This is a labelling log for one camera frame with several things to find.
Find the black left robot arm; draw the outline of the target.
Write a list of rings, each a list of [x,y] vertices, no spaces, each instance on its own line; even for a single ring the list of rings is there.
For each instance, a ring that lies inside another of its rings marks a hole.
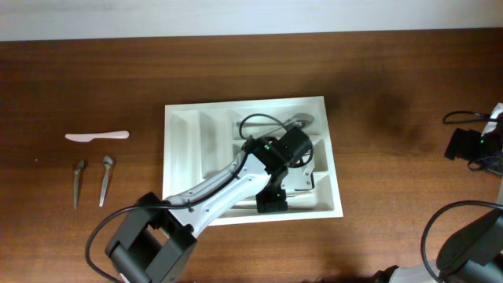
[[[182,274],[201,232],[236,203],[253,197],[259,213],[287,211],[281,183],[312,148],[293,127],[279,139],[249,138],[218,174],[185,192],[160,200],[144,195],[105,249],[126,282],[174,282]]]

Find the white cutlery tray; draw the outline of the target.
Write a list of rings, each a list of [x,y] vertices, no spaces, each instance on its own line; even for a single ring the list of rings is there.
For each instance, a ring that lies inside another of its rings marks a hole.
[[[343,209],[333,159],[323,97],[168,105],[165,108],[163,197],[190,189],[216,175],[240,152],[247,136],[280,138],[281,123],[297,113],[309,113],[314,122],[302,129],[314,151],[304,160],[314,162],[314,195],[290,197],[290,203],[313,204],[315,209],[288,209],[259,214],[252,209],[229,209],[213,225],[326,219],[342,216]],[[278,126],[243,127],[245,122]]]

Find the pink plastic knife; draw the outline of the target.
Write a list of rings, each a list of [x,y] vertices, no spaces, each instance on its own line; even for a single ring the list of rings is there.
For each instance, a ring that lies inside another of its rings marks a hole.
[[[93,134],[66,134],[64,137],[73,142],[91,142],[94,139],[127,139],[130,137],[130,132],[118,130]]]

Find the metal chopstick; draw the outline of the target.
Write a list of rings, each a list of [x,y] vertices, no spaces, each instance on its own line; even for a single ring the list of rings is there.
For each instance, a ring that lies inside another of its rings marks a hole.
[[[241,201],[234,206],[232,206],[232,209],[252,209],[255,210],[257,208],[256,202],[253,201]],[[299,210],[312,210],[315,209],[315,206],[313,204],[308,204],[308,203],[290,203],[288,202],[288,209],[299,209]]]
[[[308,197],[308,196],[313,196],[314,192],[313,191],[291,191],[286,193],[286,197]]]

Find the small metal spoon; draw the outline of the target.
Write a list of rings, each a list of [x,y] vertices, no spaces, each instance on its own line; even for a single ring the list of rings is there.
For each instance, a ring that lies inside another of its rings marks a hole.
[[[99,200],[100,207],[102,207],[105,203],[105,197],[106,197],[106,193],[107,193],[107,189],[108,189],[108,183],[110,180],[113,166],[115,164],[115,160],[111,156],[104,156],[102,163],[105,166],[105,174],[104,174],[104,177],[102,180],[102,185],[101,185],[101,195],[100,195],[100,200]]]
[[[73,172],[74,172],[74,179],[73,179],[73,205],[74,205],[74,209],[75,210],[78,207],[81,177],[82,177],[83,169],[85,167],[86,167],[86,161],[85,160],[80,160],[74,166],[74,169],[73,169]]]

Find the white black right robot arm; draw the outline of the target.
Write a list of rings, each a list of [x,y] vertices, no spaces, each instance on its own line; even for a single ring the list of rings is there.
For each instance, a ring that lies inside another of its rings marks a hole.
[[[502,114],[466,112],[474,116],[466,123],[484,122],[494,128],[480,133],[457,128],[444,157],[466,160],[470,171],[502,174]],[[452,234],[441,247],[435,266],[428,261],[426,244],[430,229],[445,212],[460,207],[481,207],[490,211]],[[482,282],[502,281],[502,204],[461,200],[440,208],[424,228],[420,240],[423,264],[414,268],[391,266],[377,271],[371,282]]]

